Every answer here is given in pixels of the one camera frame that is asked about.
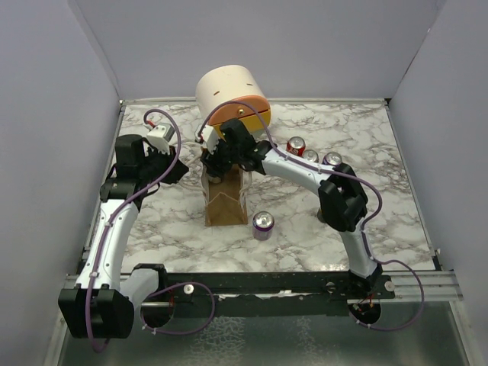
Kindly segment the brown canvas bag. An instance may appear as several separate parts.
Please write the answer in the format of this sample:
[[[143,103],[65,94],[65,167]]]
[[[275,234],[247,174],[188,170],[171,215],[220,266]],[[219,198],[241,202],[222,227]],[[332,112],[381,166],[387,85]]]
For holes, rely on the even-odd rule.
[[[202,193],[204,198],[205,226],[247,225],[249,222],[246,193],[252,185],[252,173],[234,165],[221,180],[211,178],[205,167],[201,180],[191,184],[183,179],[179,184],[189,191]]]

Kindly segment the purple fanta can front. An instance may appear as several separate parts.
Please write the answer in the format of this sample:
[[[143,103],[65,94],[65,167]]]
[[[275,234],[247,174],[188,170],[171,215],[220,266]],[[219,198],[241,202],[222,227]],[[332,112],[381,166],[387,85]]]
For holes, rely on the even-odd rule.
[[[252,218],[253,237],[260,241],[271,238],[275,226],[275,219],[268,211],[260,211]]]

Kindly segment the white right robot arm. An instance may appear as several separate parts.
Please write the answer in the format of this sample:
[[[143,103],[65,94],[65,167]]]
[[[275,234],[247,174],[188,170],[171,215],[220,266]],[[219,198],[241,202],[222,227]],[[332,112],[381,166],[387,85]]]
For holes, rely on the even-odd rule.
[[[222,125],[222,133],[205,126],[197,135],[204,146],[201,161],[209,176],[223,178],[237,165],[246,172],[283,178],[315,194],[323,222],[342,238],[353,276],[352,293],[367,298],[377,290],[381,265],[372,259],[361,227],[368,198],[351,166],[312,163],[270,141],[256,141],[236,118]]]

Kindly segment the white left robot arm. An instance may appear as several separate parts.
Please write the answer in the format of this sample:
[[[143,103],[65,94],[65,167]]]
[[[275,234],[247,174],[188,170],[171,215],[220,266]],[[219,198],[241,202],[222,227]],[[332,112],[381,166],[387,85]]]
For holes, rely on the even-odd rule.
[[[169,283],[162,265],[138,265],[121,280],[130,231],[149,185],[175,184],[187,172],[165,135],[127,134],[115,143],[116,161],[100,189],[100,217],[85,266],[72,288],[61,290],[59,308],[77,339],[125,339],[135,312],[148,297],[163,299]]]

